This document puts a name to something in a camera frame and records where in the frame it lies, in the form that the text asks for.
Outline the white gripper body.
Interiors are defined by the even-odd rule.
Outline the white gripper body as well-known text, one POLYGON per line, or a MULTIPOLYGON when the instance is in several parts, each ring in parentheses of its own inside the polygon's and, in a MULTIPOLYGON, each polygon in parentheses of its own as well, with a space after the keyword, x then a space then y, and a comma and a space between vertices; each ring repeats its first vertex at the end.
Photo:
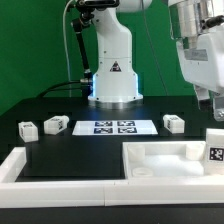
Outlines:
POLYGON ((224 93, 224 25, 197 38, 194 49, 176 42, 184 80, 216 93, 224 93))

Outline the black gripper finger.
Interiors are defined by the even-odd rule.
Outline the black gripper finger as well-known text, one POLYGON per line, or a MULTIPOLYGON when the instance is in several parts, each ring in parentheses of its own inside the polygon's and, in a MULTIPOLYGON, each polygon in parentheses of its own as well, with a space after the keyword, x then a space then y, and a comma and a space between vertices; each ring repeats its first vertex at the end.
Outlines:
POLYGON ((213 96, 213 113, 216 121, 224 121, 224 95, 213 96))
POLYGON ((194 91, 200 109, 209 109, 211 106, 209 91, 205 88, 195 85, 194 91))

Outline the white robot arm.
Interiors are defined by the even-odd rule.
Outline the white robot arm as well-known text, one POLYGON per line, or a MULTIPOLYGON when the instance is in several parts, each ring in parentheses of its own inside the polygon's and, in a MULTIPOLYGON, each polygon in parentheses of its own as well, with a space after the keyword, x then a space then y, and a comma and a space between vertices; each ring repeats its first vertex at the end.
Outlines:
MULTIPOLYGON (((98 0, 94 10, 99 67, 89 100, 106 108, 143 99, 132 69, 132 35, 117 14, 143 11, 153 0, 118 1, 113 8, 98 0)), ((224 121, 224 0, 165 0, 165 4, 184 80, 194 86, 198 107, 212 109, 214 119, 224 121)))

